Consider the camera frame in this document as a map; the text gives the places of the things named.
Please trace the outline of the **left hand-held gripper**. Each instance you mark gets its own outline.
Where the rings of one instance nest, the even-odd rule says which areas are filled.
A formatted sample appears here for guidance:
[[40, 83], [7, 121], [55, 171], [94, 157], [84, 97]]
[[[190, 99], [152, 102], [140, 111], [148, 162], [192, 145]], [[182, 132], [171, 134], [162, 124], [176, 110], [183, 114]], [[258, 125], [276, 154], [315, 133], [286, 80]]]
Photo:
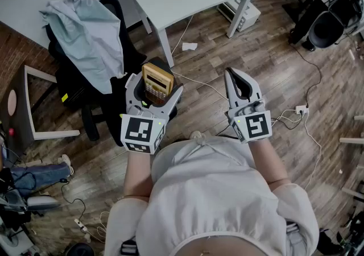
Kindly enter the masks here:
[[125, 85], [126, 113], [122, 115], [121, 142], [132, 152], [154, 154], [166, 133], [169, 115], [177, 105], [184, 86], [178, 85], [161, 104], [142, 106], [142, 72], [132, 73]]

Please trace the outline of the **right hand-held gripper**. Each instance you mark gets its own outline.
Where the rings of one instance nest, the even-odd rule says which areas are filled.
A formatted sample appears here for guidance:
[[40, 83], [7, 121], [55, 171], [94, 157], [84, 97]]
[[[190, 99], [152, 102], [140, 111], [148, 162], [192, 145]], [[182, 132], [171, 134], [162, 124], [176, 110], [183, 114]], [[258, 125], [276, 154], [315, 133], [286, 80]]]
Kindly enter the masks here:
[[225, 69], [224, 79], [231, 108], [226, 115], [239, 141], [249, 143], [272, 136], [271, 113], [265, 109], [258, 83], [232, 67]]

